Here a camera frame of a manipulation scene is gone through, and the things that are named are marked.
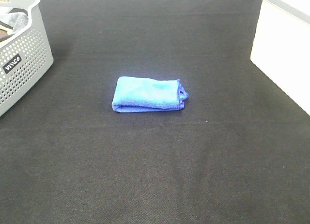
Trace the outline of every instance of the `basket label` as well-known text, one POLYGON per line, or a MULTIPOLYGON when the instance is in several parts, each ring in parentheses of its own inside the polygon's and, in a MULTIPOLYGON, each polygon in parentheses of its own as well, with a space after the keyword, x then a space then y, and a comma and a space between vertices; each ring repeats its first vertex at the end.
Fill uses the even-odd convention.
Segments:
POLYGON ((4 72, 7 74, 9 73, 11 70, 14 69, 15 66, 17 66, 17 64, 19 64, 21 62, 21 57, 19 55, 19 53, 17 55, 14 56, 14 58, 12 58, 10 61, 8 61, 7 64, 5 64, 3 66, 3 70, 4 72))

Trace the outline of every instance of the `folded towel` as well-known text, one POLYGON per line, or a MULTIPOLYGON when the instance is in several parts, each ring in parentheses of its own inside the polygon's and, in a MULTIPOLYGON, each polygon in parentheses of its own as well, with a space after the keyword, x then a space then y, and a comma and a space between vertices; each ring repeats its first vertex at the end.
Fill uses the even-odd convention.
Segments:
POLYGON ((184 108, 188 97, 180 80, 120 77, 112 108, 117 112, 175 111, 184 108))
POLYGON ((0 14, 0 29, 6 30, 8 34, 14 34, 26 27, 28 16, 23 12, 0 14))

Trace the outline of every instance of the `gray fabric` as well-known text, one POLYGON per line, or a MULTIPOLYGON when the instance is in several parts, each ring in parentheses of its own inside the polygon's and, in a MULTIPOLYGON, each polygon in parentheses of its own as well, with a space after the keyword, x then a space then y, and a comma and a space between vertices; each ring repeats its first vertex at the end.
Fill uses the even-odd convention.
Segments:
POLYGON ((28 17, 25 13, 22 12, 7 13, 0 15, 0 21, 12 26, 12 33, 16 33, 26 27, 26 25, 28 24, 28 17))

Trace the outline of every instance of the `table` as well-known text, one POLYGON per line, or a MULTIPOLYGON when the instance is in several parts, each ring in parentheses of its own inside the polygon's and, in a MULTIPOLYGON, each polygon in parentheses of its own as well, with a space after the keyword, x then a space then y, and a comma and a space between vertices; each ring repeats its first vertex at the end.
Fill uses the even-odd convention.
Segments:
POLYGON ((0 118, 3 223, 309 223, 310 118, 249 60, 262 0, 41 0, 54 65, 0 118), (119 76, 181 79, 121 114, 119 76))

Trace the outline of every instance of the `laundry basket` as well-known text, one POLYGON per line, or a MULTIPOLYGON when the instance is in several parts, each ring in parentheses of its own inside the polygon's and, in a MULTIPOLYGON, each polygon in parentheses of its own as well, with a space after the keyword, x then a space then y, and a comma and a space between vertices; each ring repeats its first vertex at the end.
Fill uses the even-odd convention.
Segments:
POLYGON ((27 26, 0 43, 0 116, 53 64, 39 2, 40 0, 0 1, 0 6, 24 9, 28 14, 27 26))

